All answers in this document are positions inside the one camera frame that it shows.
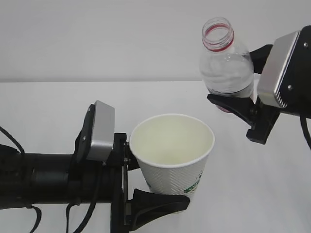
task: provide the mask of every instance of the black cable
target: black cable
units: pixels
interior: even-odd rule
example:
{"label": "black cable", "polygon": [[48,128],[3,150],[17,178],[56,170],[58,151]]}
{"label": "black cable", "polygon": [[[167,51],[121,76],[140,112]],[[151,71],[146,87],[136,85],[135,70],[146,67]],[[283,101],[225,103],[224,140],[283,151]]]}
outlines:
{"label": "black cable", "polygon": [[80,199],[76,199],[73,202],[69,203],[66,207],[66,233],[69,233],[69,213],[72,206],[79,206],[81,204]]}
{"label": "black cable", "polygon": [[311,136],[308,130],[307,119],[303,115],[300,115],[300,124],[301,124],[302,133],[307,141],[308,146],[311,149]]}
{"label": "black cable", "polygon": [[0,126],[0,131],[5,135],[7,136],[14,144],[15,146],[17,146],[17,148],[19,149],[20,151],[20,154],[21,154],[21,161],[23,161],[24,157],[25,157],[25,151],[23,149],[23,147],[20,145],[20,143],[18,143],[18,141],[15,140],[15,138],[13,138],[12,135],[9,134],[9,132],[7,132],[4,128],[2,128]]}
{"label": "black cable", "polygon": [[[97,202],[97,199],[98,199],[101,183],[102,183],[102,173],[103,173],[103,165],[102,165],[102,163],[99,163],[98,174],[97,174],[97,178],[96,178],[96,181],[95,181],[95,190],[94,190],[94,195],[93,195],[92,201],[91,201],[91,203],[90,203],[90,205],[88,207],[88,210],[87,210],[87,213],[86,213],[85,217],[83,218],[82,222],[80,223],[78,228],[73,233],[81,233],[83,231],[83,229],[86,227],[87,223],[89,222],[89,220],[90,220],[90,218],[91,218],[91,216],[93,214],[93,211],[95,209],[95,205],[96,205],[96,202]],[[66,216],[68,216],[67,217],[67,222],[69,222],[69,211],[68,211],[68,214]],[[68,225],[66,227],[66,232],[67,233],[69,232],[69,230],[68,230],[69,226]]]}
{"label": "black cable", "polygon": [[40,224],[42,213],[41,213],[41,210],[38,207],[36,207],[36,206],[30,205],[29,207],[27,207],[27,209],[34,209],[36,214],[37,214],[37,218],[35,220],[35,225],[34,225],[34,227],[30,231],[30,233],[34,233],[35,230],[38,228],[38,226]]}

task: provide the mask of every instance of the screw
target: screw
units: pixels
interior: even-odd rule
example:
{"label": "screw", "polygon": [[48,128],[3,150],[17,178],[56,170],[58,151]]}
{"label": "screw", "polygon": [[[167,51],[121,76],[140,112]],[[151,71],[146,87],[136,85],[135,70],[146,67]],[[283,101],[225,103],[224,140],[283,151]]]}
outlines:
{"label": "screw", "polygon": [[255,108],[251,108],[251,109],[250,109],[250,113],[251,113],[252,115],[256,115],[256,114],[258,113],[258,111],[257,111],[257,109],[255,109]]}

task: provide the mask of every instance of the green logo on cup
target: green logo on cup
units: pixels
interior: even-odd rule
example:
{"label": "green logo on cup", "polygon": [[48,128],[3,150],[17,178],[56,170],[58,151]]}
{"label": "green logo on cup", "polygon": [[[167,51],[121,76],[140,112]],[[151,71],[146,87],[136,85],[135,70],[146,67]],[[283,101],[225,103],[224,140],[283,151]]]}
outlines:
{"label": "green logo on cup", "polygon": [[196,190],[196,188],[198,187],[198,184],[200,182],[200,179],[202,177],[202,173],[203,173],[203,171],[200,171],[200,174],[199,174],[199,177],[197,178],[197,181],[193,185],[191,185],[189,188],[186,188],[184,190],[184,193],[194,192]]}

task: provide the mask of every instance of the white wall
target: white wall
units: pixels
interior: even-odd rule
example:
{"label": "white wall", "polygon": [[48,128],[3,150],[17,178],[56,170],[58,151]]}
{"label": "white wall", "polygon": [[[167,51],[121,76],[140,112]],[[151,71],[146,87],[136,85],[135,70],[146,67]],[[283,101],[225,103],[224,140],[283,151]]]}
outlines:
{"label": "white wall", "polygon": [[311,1],[2,0],[0,82],[199,80],[201,28],[257,49],[310,24]]}

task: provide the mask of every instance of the cup rim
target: cup rim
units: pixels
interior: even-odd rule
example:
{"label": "cup rim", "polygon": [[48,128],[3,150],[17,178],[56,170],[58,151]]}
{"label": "cup rim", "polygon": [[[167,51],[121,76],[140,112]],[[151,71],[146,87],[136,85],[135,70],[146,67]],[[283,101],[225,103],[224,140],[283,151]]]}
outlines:
{"label": "cup rim", "polygon": [[[188,118],[191,118],[193,120],[196,120],[196,121],[199,121],[201,122],[203,125],[205,125],[209,131],[211,132],[212,136],[213,136],[213,141],[212,141],[212,144],[210,146],[210,148],[203,154],[201,155],[200,157],[194,159],[194,160],[191,160],[189,162],[186,162],[186,163],[181,163],[181,164],[157,164],[157,163],[153,163],[153,162],[150,162],[148,160],[145,160],[145,159],[141,159],[139,156],[137,156],[135,154],[135,152],[132,150],[132,144],[131,144],[131,137],[132,135],[135,133],[135,131],[137,130],[137,128],[142,125],[143,123],[145,123],[146,121],[149,121],[151,119],[154,119],[154,118],[158,118],[158,117],[163,117],[163,116],[183,116],[183,117],[188,117]],[[154,167],[158,167],[158,168],[181,168],[181,167],[185,167],[185,166],[189,166],[189,165],[192,165],[192,164],[195,164],[196,162],[202,160],[203,158],[205,158],[206,156],[208,156],[210,154],[210,152],[213,150],[214,148],[214,145],[215,145],[215,134],[214,134],[214,131],[212,130],[212,128],[210,126],[208,126],[206,123],[204,123],[203,121],[201,121],[200,119],[198,118],[195,118],[193,116],[188,116],[186,114],[179,114],[179,113],[166,113],[166,114],[160,114],[160,115],[156,115],[156,116],[152,116],[150,118],[147,118],[145,119],[144,121],[142,121],[141,123],[139,123],[132,131],[130,137],[129,137],[129,147],[130,147],[130,150],[132,152],[132,154],[135,156],[136,159],[142,161],[143,163],[145,164],[148,164],[150,166],[154,166]]]}

